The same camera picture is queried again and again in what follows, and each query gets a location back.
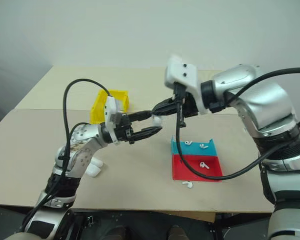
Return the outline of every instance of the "table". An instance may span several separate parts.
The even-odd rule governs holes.
[[[157,80],[163,71],[161,68],[131,71],[122,68],[116,69],[114,75],[113,68],[52,68],[0,123],[0,204],[33,206],[40,190],[46,186],[57,149],[65,143],[61,99],[70,81],[90,76],[96,79],[99,74],[104,77],[102,83],[106,87],[129,90],[133,112],[151,109],[171,95],[172,91]],[[209,76],[212,72],[200,74]],[[143,76],[146,80],[132,84],[132,76],[136,79]],[[114,84],[119,77],[124,81]],[[92,96],[95,98],[96,90],[86,84],[79,84],[70,91],[70,126],[89,121]],[[227,175],[255,160],[257,148],[241,120],[233,114],[234,110],[225,113],[187,118],[181,139],[205,142],[213,138],[223,174]],[[137,122],[133,127],[137,131],[150,125],[151,121],[147,120]],[[231,180],[194,182],[192,189],[182,185],[181,181],[172,180],[170,141],[175,134],[175,125],[176,116],[168,116],[164,119],[163,130],[153,137],[134,145],[110,144],[98,151],[95,156],[105,166],[96,178],[87,175],[82,178],[73,207],[210,213],[273,211],[272,204],[263,196],[257,167]]]

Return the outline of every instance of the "yellow bin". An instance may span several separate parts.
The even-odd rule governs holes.
[[[123,111],[126,113],[129,108],[128,91],[121,90],[109,90],[110,94],[117,100],[122,101]],[[105,105],[107,101],[107,93],[101,89],[94,101],[94,104],[90,111],[90,123],[100,124],[105,121]]]

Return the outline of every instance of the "white plastic part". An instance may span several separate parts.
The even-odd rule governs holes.
[[[186,91],[192,94],[200,114],[209,112],[202,101],[201,81],[198,79],[197,67],[182,61],[178,56],[172,56],[169,59],[165,70],[164,84],[168,88],[174,89],[174,83],[186,86]]]
[[[204,161],[200,162],[200,168],[210,169],[210,167]]]
[[[216,99],[223,101],[225,91],[243,87],[262,74],[258,65],[251,64],[240,64],[217,73],[211,78]]]
[[[183,181],[182,184],[186,184],[186,187],[188,189],[192,189],[192,187],[194,186],[194,184],[192,183],[192,181]]]
[[[154,127],[161,127],[162,126],[162,116],[152,115],[152,125]]]
[[[206,149],[206,148],[209,147],[209,146],[205,146],[203,143],[201,143],[199,146],[200,146],[200,148],[202,148],[202,149]]]
[[[192,144],[192,141],[185,141],[184,144],[190,146]]]
[[[94,164],[89,164],[85,170],[85,173],[90,177],[95,177],[101,172],[101,169]]]
[[[105,127],[108,130],[110,137],[115,145],[120,144],[115,134],[116,123],[114,122],[116,114],[119,112],[120,111],[118,109],[116,99],[113,96],[108,96],[106,98],[104,107]]]
[[[104,165],[104,163],[101,160],[99,160],[98,158],[96,158],[94,156],[91,158],[90,164],[93,164],[93,165],[97,166],[98,168],[102,168],[102,166]]]

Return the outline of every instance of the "beige table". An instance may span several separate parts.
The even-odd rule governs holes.
[[[18,108],[0,123],[0,204],[33,206],[40,190],[45,187],[56,151],[65,142],[59,104],[63,90],[67,82],[79,76],[94,76],[98,72],[95,68],[87,68],[85,71],[81,69],[83,72],[68,70],[52,69],[52,73],[56,73],[50,71]],[[146,69],[136,75],[149,76],[150,72]],[[53,79],[56,84],[49,88],[48,83],[53,82]],[[151,106],[147,106],[148,100],[151,102],[154,98],[155,101],[151,102],[153,105],[171,94],[170,90],[158,90],[152,95],[153,98],[144,100],[140,92],[147,92],[145,88],[153,86],[141,83],[136,83],[136,86],[139,90],[133,89],[129,94],[134,111],[149,109]],[[81,101],[83,108],[88,108],[88,102],[84,99],[92,94],[89,92],[91,87],[81,87],[69,95],[70,109],[76,108],[74,97]],[[70,126],[88,121],[89,111],[69,110],[68,119]],[[213,138],[224,175],[243,168],[257,157],[254,142],[236,114],[201,115],[186,119],[186,123],[187,128],[181,130],[181,139],[204,142]],[[151,121],[139,122],[134,125],[134,129],[137,131],[150,125]],[[175,125],[176,116],[169,116],[164,120],[164,129],[151,138],[134,145],[111,144],[98,151],[95,155],[104,161],[105,166],[96,178],[87,175],[82,178],[73,207],[211,213],[259,213],[273,210],[273,206],[263,196],[257,167],[231,180],[194,182],[192,189],[182,185],[181,181],[172,180],[170,141],[175,134]]]

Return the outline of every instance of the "robotic arm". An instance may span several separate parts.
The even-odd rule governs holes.
[[[275,205],[268,238],[296,240],[300,239],[300,127],[289,96],[278,84],[262,82],[233,98],[260,75],[259,66],[241,64],[201,83],[194,65],[173,57],[164,82],[173,96],[152,112],[174,114],[181,104],[180,126],[185,127],[184,118],[234,107],[260,155],[279,144],[296,143],[276,150],[259,165],[264,196]]]
[[[55,157],[55,165],[48,179],[46,188],[42,190],[36,206],[50,195],[45,203],[36,209],[30,219],[25,219],[24,231],[47,240],[66,239],[73,223],[73,212],[70,207],[76,199],[76,191],[91,159],[96,151],[108,144],[120,142],[133,144],[158,133],[162,127],[153,126],[134,132],[131,125],[134,121],[142,121],[152,116],[151,111],[133,114],[122,113],[119,104],[112,96],[108,96],[105,105],[105,122],[101,124],[81,124],[73,131],[70,138],[70,159],[63,174],[65,146],[61,147]]]
[[[201,83],[194,65],[174,57],[168,63],[164,82],[173,89],[173,95],[158,103],[152,111],[127,115],[118,111],[116,101],[108,97],[104,123],[83,124],[74,129],[70,139],[70,159],[60,181],[65,147],[58,151],[52,174],[38,203],[47,196],[48,201],[25,221],[25,232],[47,240],[66,238],[73,216],[70,207],[93,154],[110,143],[117,145],[125,141],[133,144],[161,129],[149,127],[134,133],[131,122],[145,120],[151,115],[177,113],[181,116],[179,126],[185,127],[184,118],[234,107],[260,155],[285,144],[259,165],[264,195],[275,205],[268,238],[300,239],[300,126],[287,93],[276,83],[260,83],[238,96],[259,76],[259,66],[239,65]],[[50,195],[55,185],[56,192]]]

